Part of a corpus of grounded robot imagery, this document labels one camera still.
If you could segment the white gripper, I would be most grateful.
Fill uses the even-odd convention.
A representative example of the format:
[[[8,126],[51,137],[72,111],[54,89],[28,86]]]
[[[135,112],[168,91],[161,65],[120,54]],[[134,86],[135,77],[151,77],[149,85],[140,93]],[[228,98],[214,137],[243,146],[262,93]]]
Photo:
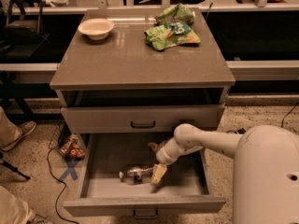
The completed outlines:
[[[175,138],[170,138],[160,144],[150,142],[148,146],[156,153],[156,159],[159,164],[153,166],[151,185],[158,185],[164,177],[167,166],[176,162],[180,156],[186,154],[186,147],[180,145]]]

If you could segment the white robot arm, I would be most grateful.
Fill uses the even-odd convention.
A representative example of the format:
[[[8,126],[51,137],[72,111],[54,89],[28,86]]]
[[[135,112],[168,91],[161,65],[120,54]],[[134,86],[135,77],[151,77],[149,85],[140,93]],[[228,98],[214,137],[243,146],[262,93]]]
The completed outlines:
[[[299,135],[260,125],[243,134],[177,126],[172,138],[155,144],[157,163],[151,183],[167,167],[202,148],[234,160],[233,224],[299,224]]]

